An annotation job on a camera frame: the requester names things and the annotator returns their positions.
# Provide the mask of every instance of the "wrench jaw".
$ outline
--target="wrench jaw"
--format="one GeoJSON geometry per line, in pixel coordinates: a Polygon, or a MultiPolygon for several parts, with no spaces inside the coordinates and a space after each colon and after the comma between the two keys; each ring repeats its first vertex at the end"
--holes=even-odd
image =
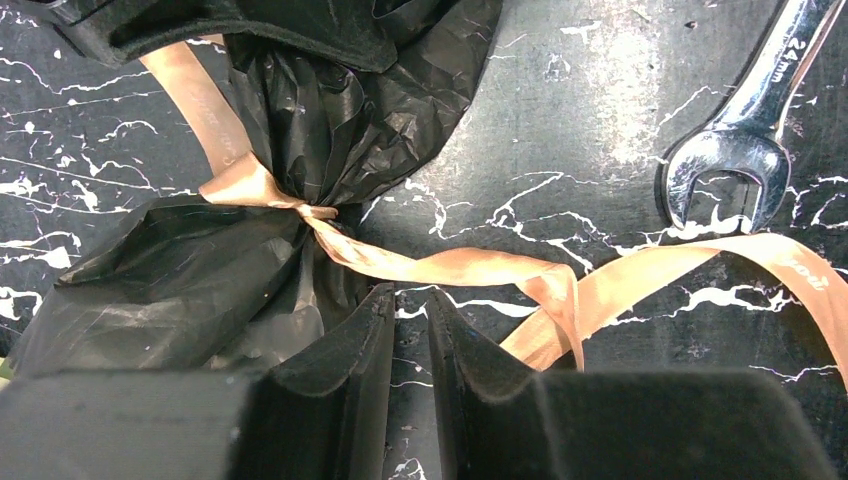
{"type": "Polygon", "coordinates": [[[750,231],[774,217],[789,185],[791,162],[775,141],[743,130],[702,130],[681,142],[669,156],[663,175],[664,205],[672,224],[684,229],[698,177],[733,172],[759,185],[750,231]]]}

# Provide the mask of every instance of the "wrench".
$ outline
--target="wrench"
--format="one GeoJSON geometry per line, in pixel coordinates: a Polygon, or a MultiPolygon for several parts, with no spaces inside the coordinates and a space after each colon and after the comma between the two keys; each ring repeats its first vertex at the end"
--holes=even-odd
{"type": "Polygon", "coordinates": [[[741,174],[759,185],[751,231],[777,212],[791,162],[781,145],[786,112],[845,0],[786,0],[742,83],[715,117],[679,143],[663,175],[666,211],[684,228],[698,176],[741,174]]]}

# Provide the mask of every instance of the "twisted ribbon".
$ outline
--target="twisted ribbon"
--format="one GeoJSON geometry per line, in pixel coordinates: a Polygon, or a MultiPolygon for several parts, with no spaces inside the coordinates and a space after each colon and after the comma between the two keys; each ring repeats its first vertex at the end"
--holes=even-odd
{"type": "MultiPolygon", "coordinates": [[[[219,38],[211,40],[220,43],[219,38]]],[[[515,284],[540,309],[501,347],[530,367],[546,369],[573,350],[577,367],[583,370],[583,340],[634,304],[728,251],[766,269],[804,304],[848,386],[848,284],[826,260],[790,238],[766,233],[646,248],[580,281],[567,265],[479,248],[457,248],[415,260],[343,235],[324,221],[335,217],[334,208],[310,206],[282,193],[251,151],[241,121],[185,43],[146,55],[142,62],[206,152],[214,175],[200,187],[207,201],[295,209],[315,230],[330,258],[378,279],[468,287],[515,284]]]]}

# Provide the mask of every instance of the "plastic bag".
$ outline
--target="plastic bag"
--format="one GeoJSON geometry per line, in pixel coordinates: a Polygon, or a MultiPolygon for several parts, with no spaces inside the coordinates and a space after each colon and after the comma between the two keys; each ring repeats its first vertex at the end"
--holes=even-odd
{"type": "MultiPolygon", "coordinates": [[[[381,74],[227,36],[234,107],[281,189],[356,205],[434,158],[471,103],[501,3],[378,2],[375,15],[408,42],[381,74]]],[[[367,278],[329,260],[293,211],[160,199],[60,278],[7,362],[16,375],[268,367],[366,293],[367,278]]]]}

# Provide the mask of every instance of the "table surface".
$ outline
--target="table surface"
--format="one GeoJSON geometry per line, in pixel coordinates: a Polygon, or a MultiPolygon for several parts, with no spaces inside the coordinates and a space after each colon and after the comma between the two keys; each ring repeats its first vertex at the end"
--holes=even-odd
{"type": "MultiPolygon", "coordinates": [[[[657,174],[744,72],[777,0],[508,0],[474,104],[439,157],[363,207],[360,236],[410,256],[479,246],[578,276],[648,245],[731,233],[756,190],[703,178],[693,218],[668,228],[657,174]]],[[[220,48],[195,43],[225,78],[220,48]]],[[[848,274],[848,18],[793,100],[791,188],[769,229],[848,274]]],[[[206,161],[138,62],[110,70],[0,6],[0,354],[59,273],[127,211],[195,191],[206,161]]],[[[423,306],[399,285],[385,478],[441,478],[423,306]]],[[[513,287],[446,288],[496,341],[534,308],[513,287]]],[[[587,369],[732,366],[780,381],[848,478],[848,397],[800,303],[720,255],[586,342],[587,369]]]]}

